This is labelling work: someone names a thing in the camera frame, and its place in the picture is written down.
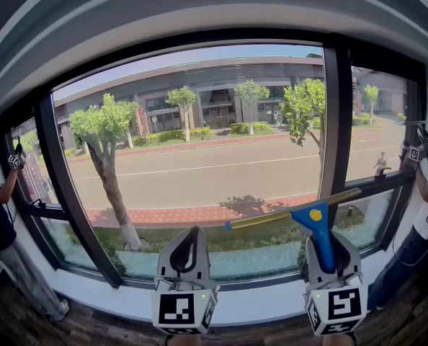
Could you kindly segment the row of small street trees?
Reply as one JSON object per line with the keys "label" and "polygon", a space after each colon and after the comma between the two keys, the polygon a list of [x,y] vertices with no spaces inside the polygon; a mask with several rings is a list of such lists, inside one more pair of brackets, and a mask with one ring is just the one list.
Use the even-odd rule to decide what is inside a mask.
{"label": "row of small street trees", "polygon": [[[234,89],[235,95],[241,102],[244,102],[246,108],[248,110],[253,110],[259,100],[268,99],[269,98],[269,90],[265,86],[260,86],[252,80],[248,80],[244,83],[239,84]],[[182,110],[184,116],[188,115],[189,108],[195,103],[196,95],[193,91],[191,91],[188,87],[184,86],[179,89],[171,90],[168,93],[167,99],[164,100],[165,103],[171,106],[178,106]],[[280,112],[279,104],[279,112],[278,117],[282,117]],[[141,131],[140,136],[136,136],[135,138],[131,138],[132,142],[135,141],[137,146],[143,146],[147,144],[160,144],[162,142],[166,142],[168,140],[173,139],[184,139],[186,142],[190,142],[190,137],[198,137],[204,138],[206,135],[210,135],[212,127],[210,125],[204,125],[201,128],[193,128],[188,127],[188,120],[185,117],[185,125],[187,126],[184,130],[167,130],[163,132],[156,132],[148,135],[143,134],[143,125],[139,125],[139,130]],[[254,135],[256,131],[269,131],[271,129],[271,125],[266,121],[250,121],[247,123],[229,123],[229,132],[237,135]],[[329,119],[326,119],[326,142],[329,139],[329,131],[332,125],[330,125]]]}

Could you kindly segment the person's left forearm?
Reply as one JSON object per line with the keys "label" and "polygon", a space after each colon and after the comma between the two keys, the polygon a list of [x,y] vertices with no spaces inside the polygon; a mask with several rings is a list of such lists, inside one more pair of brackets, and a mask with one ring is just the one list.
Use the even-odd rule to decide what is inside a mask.
{"label": "person's left forearm", "polygon": [[202,346],[202,338],[200,334],[169,335],[166,346]]}

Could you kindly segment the long dark grey building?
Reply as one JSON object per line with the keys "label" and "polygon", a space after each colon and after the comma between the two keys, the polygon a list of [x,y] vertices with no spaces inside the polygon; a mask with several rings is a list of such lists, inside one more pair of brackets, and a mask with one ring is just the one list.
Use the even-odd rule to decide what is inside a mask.
{"label": "long dark grey building", "polygon": [[[92,76],[54,93],[55,116],[62,146],[78,148],[69,118],[77,110],[101,106],[103,95],[115,101],[136,102],[139,118],[131,123],[130,134],[184,129],[187,117],[191,128],[210,125],[212,129],[229,128],[229,123],[266,121],[280,125],[279,104],[284,102],[284,88],[307,78],[324,80],[324,61],[320,55],[305,58],[249,56],[216,58],[192,63],[164,66],[136,74],[118,71]],[[235,95],[239,84],[252,80],[269,90],[269,98],[258,101],[253,110]],[[184,116],[178,106],[164,102],[171,90],[188,87],[196,95],[195,103]]]}

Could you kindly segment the narrow window glass pane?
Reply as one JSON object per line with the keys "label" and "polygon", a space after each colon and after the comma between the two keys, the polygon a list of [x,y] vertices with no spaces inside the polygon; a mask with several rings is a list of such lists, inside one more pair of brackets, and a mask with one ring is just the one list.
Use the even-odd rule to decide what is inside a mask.
{"label": "narrow window glass pane", "polygon": [[[406,112],[408,84],[406,80]],[[406,114],[375,114],[373,105],[378,97],[378,89],[375,86],[366,86],[365,93],[370,101],[369,113],[362,108],[361,95],[356,92],[356,81],[352,76],[352,131],[346,176],[348,182],[374,177],[373,167],[381,151],[385,152],[387,167],[391,168],[385,171],[385,174],[397,171],[398,150],[406,135],[406,126],[402,124],[406,121]]]}
{"label": "narrow window glass pane", "polygon": [[[58,204],[58,199],[57,199],[53,184],[50,180],[50,176],[48,174],[48,170],[45,165],[44,156],[40,147],[40,140],[37,134],[35,119],[32,117],[29,120],[21,123],[20,125],[14,126],[4,136],[4,141],[6,142],[6,149],[7,149],[6,153],[8,154],[7,158],[9,158],[12,154],[15,154],[15,148],[18,143],[22,144],[25,152],[25,156],[28,151],[30,150],[35,151],[41,174],[43,177],[46,177],[48,179],[48,183],[50,186],[49,194],[50,194],[52,203],[46,203],[46,204],[47,205]],[[19,189],[22,201],[32,203],[33,201],[28,200],[29,195],[28,195],[26,184],[22,176],[23,168],[18,170],[17,188]]]}
{"label": "narrow window glass pane", "polygon": [[83,248],[68,221],[53,218],[41,218],[55,246],[63,255],[63,262],[67,265],[83,270],[97,271],[96,265]]}
{"label": "narrow window glass pane", "polygon": [[338,206],[333,230],[347,238],[362,252],[376,244],[393,190],[353,200]]}

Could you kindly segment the large window glass pane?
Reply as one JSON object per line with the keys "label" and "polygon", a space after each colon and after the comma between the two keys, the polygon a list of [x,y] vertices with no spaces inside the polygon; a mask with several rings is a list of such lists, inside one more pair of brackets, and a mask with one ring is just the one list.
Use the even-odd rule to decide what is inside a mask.
{"label": "large window glass pane", "polygon": [[[321,47],[273,43],[221,45],[168,53],[123,63],[76,80],[103,72],[136,74],[164,66],[216,58],[278,56],[305,58],[320,55]],[[136,114],[131,123],[138,120]],[[204,138],[191,136],[190,142],[173,139],[160,144],[137,146],[130,127],[118,143],[115,157],[117,181],[131,223],[143,244],[139,252],[124,249],[117,223],[102,181],[87,145],[78,134],[78,148],[65,149],[74,187],[99,241],[129,278],[149,278],[156,269],[162,249],[180,232],[192,226],[204,229],[209,255],[264,247],[298,244],[297,262],[278,275],[301,270],[305,239],[290,218],[228,231],[226,221],[269,213],[314,200],[321,185],[318,147],[306,136],[303,147],[294,144],[284,117],[269,131],[252,136],[237,135],[229,128],[211,129]]]}

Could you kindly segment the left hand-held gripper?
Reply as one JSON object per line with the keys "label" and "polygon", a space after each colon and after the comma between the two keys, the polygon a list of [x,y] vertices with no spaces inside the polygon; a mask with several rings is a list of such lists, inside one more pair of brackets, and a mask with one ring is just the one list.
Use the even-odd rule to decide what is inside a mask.
{"label": "left hand-held gripper", "polygon": [[[205,232],[199,226],[177,234],[161,251],[158,274],[210,278]],[[153,326],[165,334],[207,334],[218,303],[214,280],[157,276],[151,294]]]}

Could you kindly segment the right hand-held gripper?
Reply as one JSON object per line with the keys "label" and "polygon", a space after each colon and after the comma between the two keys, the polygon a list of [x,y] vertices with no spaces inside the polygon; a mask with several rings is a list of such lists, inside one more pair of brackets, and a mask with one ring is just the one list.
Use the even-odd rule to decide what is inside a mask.
{"label": "right hand-held gripper", "polygon": [[[362,283],[361,258],[357,247],[342,234],[330,230],[335,273],[331,282],[313,286],[306,294],[306,311],[316,336],[354,331],[367,315],[367,286]],[[309,283],[322,283],[317,246],[306,240]]]}

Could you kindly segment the red banner sign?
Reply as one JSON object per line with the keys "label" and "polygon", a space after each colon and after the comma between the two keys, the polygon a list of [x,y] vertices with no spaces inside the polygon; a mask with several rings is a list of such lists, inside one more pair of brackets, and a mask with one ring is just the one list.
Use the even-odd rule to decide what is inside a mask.
{"label": "red banner sign", "polygon": [[41,174],[34,150],[26,153],[22,176],[27,187],[29,201],[41,199],[44,203],[52,203],[48,179]]}

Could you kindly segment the small grey gabled building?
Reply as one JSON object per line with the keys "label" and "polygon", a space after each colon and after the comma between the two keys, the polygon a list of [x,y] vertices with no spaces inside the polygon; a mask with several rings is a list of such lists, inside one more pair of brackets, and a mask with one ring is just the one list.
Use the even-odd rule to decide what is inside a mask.
{"label": "small grey gabled building", "polygon": [[353,67],[352,75],[356,81],[356,92],[361,95],[362,108],[370,112],[370,101],[366,97],[365,87],[376,87],[378,97],[373,105],[375,114],[406,114],[406,80],[367,68]]}

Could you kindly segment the leaning roadside tree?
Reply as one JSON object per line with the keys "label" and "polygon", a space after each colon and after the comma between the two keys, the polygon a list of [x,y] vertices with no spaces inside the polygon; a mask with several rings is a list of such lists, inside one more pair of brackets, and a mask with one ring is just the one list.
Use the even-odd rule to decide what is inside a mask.
{"label": "leaning roadside tree", "polygon": [[135,102],[117,102],[110,93],[103,95],[102,106],[77,110],[69,121],[73,131],[87,145],[94,168],[102,181],[107,199],[120,226],[124,249],[139,252],[143,244],[131,223],[117,181],[115,157],[117,145],[127,135]]}

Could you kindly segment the person's right forearm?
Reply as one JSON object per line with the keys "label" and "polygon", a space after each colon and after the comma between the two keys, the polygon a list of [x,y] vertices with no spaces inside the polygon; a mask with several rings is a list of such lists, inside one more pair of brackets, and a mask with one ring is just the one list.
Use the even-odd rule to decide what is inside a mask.
{"label": "person's right forearm", "polygon": [[356,346],[357,340],[353,333],[326,335],[322,346]]}

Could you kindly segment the blue squeegee with brass blade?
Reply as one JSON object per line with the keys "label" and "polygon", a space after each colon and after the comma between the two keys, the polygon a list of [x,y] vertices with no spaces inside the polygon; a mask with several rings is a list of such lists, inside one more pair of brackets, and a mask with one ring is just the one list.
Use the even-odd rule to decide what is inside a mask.
{"label": "blue squeegee with brass blade", "polygon": [[354,200],[361,193],[361,189],[356,187],[295,207],[226,221],[225,227],[226,230],[231,231],[290,217],[313,233],[317,242],[317,252],[322,259],[320,268],[327,273],[333,273],[336,266],[329,233],[329,206]]}

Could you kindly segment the black window frame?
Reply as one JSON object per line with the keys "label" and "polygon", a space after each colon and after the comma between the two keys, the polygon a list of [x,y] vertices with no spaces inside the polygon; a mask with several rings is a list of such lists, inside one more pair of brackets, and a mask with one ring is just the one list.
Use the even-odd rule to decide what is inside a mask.
{"label": "black window frame", "polygon": [[[54,89],[94,72],[133,60],[153,58],[195,48],[255,43],[280,45],[300,43],[319,45],[323,48],[329,85],[326,92],[328,102],[326,106],[326,148],[324,172],[321,179],[321,192],[325,195],[341,192],[345,185],[344,178],[348,168],[352,130],[350,109],[352,92],[349,72],[352,64],[364,63],[408,79],[413,90],[409,100],[408,114],[414,120],[418,120],[425,114],[424,64],[383,46],[366,43],[338,33],[326,34],[307,30],[251,27],[203,30],[147,40],[97,56],[49,81],[34,86],[17,103],[0,114],[0,164],[3,172],[9,173],[6,158],[13,149],[9,139],[10,129],[26,120],[34,119],[37,129],[40,131],[40,145],[46,166],[59,199],[58,205],[40,208],[22,200],[22,188],[18,188],[13,194],[19,214],[19,238],[31,251],[34,261],[39,265],[47,265],[52,271],[103,282],[111,288],[117,289],[123,286],[151,288],[149,282],[124,278],[107,256],[92,229],[73,187],[66,158],[61,150],[51,99],[51,92]],[[63,254],[40,225],[41,218],[54,218],[68,222],[86,255],[95,264],[95,269],[86,270],[66,264],[63,261]]]}

